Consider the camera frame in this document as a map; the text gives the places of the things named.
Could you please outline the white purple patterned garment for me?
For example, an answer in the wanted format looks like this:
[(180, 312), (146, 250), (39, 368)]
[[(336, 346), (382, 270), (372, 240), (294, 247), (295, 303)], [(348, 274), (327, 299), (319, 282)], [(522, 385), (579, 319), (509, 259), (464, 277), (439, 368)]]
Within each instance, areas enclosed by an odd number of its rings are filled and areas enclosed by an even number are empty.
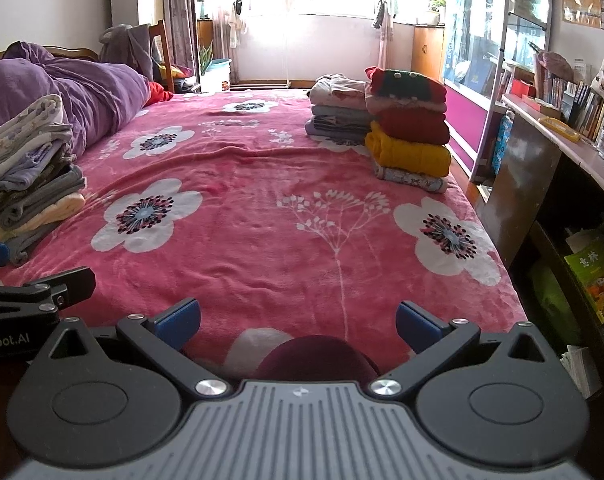
[(0, 126), (0, 179), (27, 154), (72, 140), (72, 127), (63, 124), (61, 96), (39, 98)]

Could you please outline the grey folded clothes stack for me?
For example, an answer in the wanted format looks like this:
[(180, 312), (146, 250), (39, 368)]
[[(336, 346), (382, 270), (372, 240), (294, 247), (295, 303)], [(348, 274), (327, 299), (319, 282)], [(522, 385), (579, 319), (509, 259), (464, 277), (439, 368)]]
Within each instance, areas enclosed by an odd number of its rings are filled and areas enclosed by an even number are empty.
[(357, 108), (313, 105), (305, 124), (308, 136), (319, 136), (337, 143), (363, 144), (373, 117)]

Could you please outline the cream folded garment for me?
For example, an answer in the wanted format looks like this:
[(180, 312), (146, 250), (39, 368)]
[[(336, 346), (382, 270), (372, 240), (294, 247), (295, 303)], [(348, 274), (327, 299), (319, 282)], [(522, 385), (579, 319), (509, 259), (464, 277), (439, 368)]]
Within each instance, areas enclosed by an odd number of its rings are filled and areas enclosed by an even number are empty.
[(26, 221), (17, 228), (5, 229), (0, 226), (0, 242), (10, 240), (22, 234), (35, 231), (42, 226), (48, 226), (56, 222), (61, 222), (74, 216), (84, 207), (86, 203), (85, 196), (79, 192), (70, 193), (44, 208), (39, 214), (35, 214), (31, 219)]

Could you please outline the grey folded garment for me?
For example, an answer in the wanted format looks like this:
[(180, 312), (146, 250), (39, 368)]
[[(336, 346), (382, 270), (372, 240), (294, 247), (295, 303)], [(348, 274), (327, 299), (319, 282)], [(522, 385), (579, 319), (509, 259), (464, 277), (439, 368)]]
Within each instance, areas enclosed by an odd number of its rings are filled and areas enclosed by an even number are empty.
[(10, 170), (0, 180), (0, 228), (12, 231), (67, 195), (86, 186), (81, 168), (63, 144), (44, 158), (44, 166)]

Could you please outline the pink floral bed blanket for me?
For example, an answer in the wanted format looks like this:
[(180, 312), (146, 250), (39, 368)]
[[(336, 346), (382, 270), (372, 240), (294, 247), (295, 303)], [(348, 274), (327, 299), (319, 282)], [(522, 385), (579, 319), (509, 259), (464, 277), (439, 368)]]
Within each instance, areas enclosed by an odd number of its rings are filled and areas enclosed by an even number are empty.
[(332, 336), (381, 370), (409, 355), (395, 311), (503, 332), (524, 312), (464, 192), (380, 180), (366, 148), (311, 138), (299, 92), (180, 96), (79, 159), (86, 203), (0, 284), (88, 266), (90, 326), (198, 299), (185, 350), (244, 378), (285, 341)]

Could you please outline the green book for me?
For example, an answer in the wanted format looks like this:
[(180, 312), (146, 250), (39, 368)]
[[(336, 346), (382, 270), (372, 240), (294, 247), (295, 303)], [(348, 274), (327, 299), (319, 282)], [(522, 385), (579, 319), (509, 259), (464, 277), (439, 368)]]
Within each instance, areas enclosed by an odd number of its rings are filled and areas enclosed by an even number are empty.
[(598, 321), (604, 324), (604, 242), (596, 240), (564, 260), (585, 292)]

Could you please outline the yellow folded sweater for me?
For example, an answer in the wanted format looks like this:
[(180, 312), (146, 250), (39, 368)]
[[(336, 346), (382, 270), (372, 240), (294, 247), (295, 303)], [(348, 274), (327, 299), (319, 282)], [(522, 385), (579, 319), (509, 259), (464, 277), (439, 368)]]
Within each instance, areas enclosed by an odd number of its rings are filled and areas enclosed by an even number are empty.
[(451, 153), (445, 146), (393, 138), (383, 131), (378, 122), (370, 124), (365, 146), (373, 160), (384, 168), (433, 178), (445, 178), (449, 174)]

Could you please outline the purple quilt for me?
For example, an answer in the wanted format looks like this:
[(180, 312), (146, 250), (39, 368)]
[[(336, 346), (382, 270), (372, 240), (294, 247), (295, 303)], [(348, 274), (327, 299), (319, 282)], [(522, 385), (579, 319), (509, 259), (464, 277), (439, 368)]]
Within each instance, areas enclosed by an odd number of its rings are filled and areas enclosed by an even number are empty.
[(15, 41), (0, 58), (0, 126), (48, 94), (61, 96), (70, 146), (80, 156), (134, 119), (149, 100), (149, 81), (125, 64), (56, 58), (39, 44)]

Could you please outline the red folded sweater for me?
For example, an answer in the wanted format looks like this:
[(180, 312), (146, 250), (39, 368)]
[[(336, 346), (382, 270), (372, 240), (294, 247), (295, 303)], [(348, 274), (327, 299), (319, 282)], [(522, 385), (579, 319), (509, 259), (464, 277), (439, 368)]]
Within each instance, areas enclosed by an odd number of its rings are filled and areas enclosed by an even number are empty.
[(395, 139), (433, 145), (445, 145), (449, 141), (443, 113), (421, 107), (388, 108), (377, 119), (381, 129)]

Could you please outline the red cloth by quilt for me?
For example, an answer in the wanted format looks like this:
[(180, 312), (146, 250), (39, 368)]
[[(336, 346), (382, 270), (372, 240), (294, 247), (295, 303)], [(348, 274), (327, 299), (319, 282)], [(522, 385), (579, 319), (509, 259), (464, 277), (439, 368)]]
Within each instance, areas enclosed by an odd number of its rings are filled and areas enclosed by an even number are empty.
[(163, 84), (159, 84), (155, 81), (148, 81), (148, 88), (149, 99), (146, 100), (146, 103), (144, 104), (145, 107), (157, 103), (168, 102), (175, 96), (174, 92), (166, 90)]

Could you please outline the pink folded sweater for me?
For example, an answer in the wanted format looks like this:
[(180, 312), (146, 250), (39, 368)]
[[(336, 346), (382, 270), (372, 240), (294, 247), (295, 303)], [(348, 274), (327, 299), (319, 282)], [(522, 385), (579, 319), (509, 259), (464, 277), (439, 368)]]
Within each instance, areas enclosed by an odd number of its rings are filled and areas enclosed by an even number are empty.
[(372, 115), (378, 115), (383, 110), (398, 108), (399, 110), (416, 110), (423, 108), (430, 112), (444, 114), (447, 111), (446, 103), (433, 103), (429, 101), (419, 100), (395, 100), (385, 98), (384, 96), (366, 96), (365, 104), (368, 112)]

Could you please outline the yellow flat box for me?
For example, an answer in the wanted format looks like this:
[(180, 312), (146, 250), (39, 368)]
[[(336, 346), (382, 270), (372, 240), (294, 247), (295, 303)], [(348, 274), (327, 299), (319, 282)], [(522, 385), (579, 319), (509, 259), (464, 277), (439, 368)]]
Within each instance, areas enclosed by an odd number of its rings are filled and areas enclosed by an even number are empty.
[(538, 118), (537, 122), (553, 133), (558, 134), (558, 136), (562, 136), (564, 139), (567, 139), (573, 143), (578, 143), (579, 140), (581, 140), (581, 135), (578, 132), (558, 118), (544, 116)]

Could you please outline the red green knit sweater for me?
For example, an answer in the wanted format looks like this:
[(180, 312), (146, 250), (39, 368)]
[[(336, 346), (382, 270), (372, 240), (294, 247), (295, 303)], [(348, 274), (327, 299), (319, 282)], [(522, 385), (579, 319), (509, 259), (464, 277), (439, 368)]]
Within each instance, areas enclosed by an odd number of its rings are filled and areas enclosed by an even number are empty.
[(383, 70), (368, 67), (365, 74), (370, 92), (379, 98), (446, 103), (446, 88), (439, 81), (411, 70)]

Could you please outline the row of books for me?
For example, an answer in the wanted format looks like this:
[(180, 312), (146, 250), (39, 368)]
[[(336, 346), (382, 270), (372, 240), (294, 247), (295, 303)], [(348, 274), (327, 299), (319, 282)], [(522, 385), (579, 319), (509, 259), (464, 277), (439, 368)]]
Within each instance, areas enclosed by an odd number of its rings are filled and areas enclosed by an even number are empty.
[(541, 51), (536, 68), (542, 77), (542, 100), (560, 110), (560, 120), (604, 151), (604, 60), (591, 82), (577, 80), (568, 61)]

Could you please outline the glass display cabinet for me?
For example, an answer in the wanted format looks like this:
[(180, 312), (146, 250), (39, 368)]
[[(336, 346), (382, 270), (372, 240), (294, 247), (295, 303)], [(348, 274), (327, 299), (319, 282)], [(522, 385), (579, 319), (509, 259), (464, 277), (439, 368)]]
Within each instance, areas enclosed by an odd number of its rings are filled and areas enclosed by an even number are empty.
[(517, 70), (533, 72), (548, 47), (552, 0), (445, 0), (444, 61), (449, 146), (471, 180), (494, 177), (502, 97)]

